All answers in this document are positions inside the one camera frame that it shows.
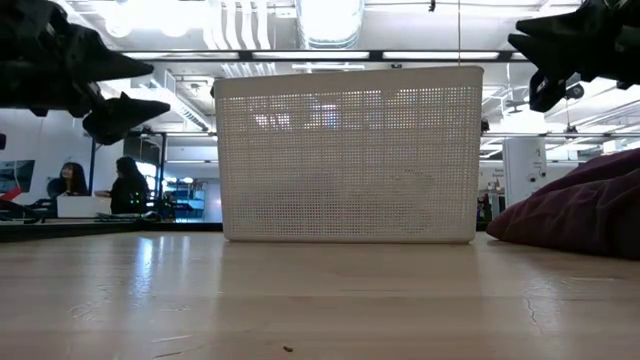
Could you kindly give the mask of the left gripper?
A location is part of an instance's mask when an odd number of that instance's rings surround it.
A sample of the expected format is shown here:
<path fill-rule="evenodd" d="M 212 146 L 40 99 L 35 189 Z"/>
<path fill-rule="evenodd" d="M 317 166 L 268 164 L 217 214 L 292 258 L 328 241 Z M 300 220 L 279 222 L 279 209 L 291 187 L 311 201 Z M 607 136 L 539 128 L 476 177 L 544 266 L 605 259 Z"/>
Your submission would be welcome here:
<path fill-rule="evenodd" d="M 38 117 L 64 110 L 82 118 L 101 145 L 171 110 L 168 103 L 122 92 L 100 100 L 96 82 L 149 75 L 154 67 L 112 51 L 93 29 L 67 20 L 50 0 L 0 0 L 0 108 Z"/>

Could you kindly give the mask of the black table frame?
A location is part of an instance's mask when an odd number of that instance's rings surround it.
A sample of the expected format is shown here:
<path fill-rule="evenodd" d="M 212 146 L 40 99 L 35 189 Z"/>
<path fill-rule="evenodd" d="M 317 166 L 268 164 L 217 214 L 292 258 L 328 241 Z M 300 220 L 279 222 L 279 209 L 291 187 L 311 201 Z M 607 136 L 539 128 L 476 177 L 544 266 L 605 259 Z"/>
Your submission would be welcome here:
<path fill-rule="evenodd" d="M 59 238 L 80 238 L 98 235 L 136 233 L 151 235 L 221 235 L 231 242 L 240 243 L 309 243 L 309 244 L 468 244 L 473 241 L 494 240 L 481 228 L 470 239 L 410 238 L 401 236 L 364 237 L 338 236 L 241 236 L 225 235 L 221 223 L 153 223 L 153 222 L 76 222 L 38 223 L 0 222 L 0 243 L 38 241 Z"/>

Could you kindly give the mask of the maroon cloth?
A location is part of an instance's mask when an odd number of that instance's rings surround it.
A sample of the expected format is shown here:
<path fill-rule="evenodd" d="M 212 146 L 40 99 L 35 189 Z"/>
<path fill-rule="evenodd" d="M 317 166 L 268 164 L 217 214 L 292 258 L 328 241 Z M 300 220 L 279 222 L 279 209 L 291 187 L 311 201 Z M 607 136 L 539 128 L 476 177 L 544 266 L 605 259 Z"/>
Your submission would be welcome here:
<path fill-rule="evenodd" d="M 515 244 L 640 260 L 640 148 L 579 165 L 509 206 L 486 233 Z"/>

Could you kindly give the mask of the white box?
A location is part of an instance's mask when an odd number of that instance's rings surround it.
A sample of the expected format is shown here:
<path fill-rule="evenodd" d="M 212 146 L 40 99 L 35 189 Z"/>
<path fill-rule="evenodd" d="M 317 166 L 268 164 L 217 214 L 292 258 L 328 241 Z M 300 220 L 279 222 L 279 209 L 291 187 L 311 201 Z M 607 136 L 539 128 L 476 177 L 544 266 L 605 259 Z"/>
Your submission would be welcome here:
<path fill-rule="evenodd" d="M 60 196 L 56 199 L 59 218 L 94 218 L 99 214 L 110 214 L 108 198 L 92 196 Z"/>

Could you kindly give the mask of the person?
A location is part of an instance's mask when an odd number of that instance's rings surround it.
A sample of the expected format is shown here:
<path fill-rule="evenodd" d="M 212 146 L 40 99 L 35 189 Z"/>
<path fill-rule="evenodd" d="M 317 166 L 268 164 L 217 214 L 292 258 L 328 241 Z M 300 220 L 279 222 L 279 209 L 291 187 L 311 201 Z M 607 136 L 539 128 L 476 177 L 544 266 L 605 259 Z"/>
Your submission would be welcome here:
<path fill-rule="evenodd" d="M 111 189 L 96 191 L 94 195 L 109 198 L 111 213 L 114 215 L 143 213 L 149 189 L 136 162 L 130 157 L 121 157 L 116 161 L 116 171 L 117 178 Z"/>
<path fill-rule="evenodd" d="M 83 167 L 76 162 L 66 162 L 59 175 L 47 184 L 47 194 L 51 199 L 59 196 L 89 196 Z"/>

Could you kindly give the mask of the black overhead beam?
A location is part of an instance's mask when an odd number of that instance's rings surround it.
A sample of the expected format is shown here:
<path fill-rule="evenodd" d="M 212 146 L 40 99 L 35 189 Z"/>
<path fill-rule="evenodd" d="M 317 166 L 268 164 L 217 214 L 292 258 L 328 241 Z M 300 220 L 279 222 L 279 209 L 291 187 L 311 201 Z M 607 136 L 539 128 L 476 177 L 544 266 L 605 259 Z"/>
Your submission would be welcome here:
<path fill-rule="evenodd" d="M 521 63 L 517 51 L 419 50 L 140 50 L 120 54 L 145 62 L 376 62 L 376 63 Z"/>

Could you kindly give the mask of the white pillar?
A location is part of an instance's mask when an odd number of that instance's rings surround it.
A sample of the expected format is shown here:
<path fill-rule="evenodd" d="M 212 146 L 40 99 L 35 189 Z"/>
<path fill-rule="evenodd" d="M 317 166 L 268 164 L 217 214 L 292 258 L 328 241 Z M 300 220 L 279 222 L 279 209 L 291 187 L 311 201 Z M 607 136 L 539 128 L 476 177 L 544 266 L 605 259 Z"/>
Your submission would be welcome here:
<path fill-rule="evenodd" d="M 512 137 L 503 142 L 505 201 L 510 207 L 532 195 L 547 180 L 543 138 Z"/>

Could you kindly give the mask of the white perforated plastic basket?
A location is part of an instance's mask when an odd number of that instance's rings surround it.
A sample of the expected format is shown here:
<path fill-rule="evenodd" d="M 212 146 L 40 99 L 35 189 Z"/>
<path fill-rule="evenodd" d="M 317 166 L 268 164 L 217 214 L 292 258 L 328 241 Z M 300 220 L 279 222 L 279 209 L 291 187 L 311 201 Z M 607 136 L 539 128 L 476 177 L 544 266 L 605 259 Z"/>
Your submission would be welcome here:
<path fill-rule="evenodd" d="M 483 76 L 454 65 L 219 81 L 225 237 L 472 241 Z"/>

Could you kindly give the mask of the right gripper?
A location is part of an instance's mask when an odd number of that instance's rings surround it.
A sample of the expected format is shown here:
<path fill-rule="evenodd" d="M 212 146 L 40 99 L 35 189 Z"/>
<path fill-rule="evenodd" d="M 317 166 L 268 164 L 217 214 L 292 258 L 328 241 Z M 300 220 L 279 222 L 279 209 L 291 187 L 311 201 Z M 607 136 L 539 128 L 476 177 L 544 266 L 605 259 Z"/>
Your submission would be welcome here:
<path fill-rule="evenodd" d="M 542 74 L 640 86 L 640 0 L 584 0 L 569 13 L 519 20 L 508 42 Z"/>

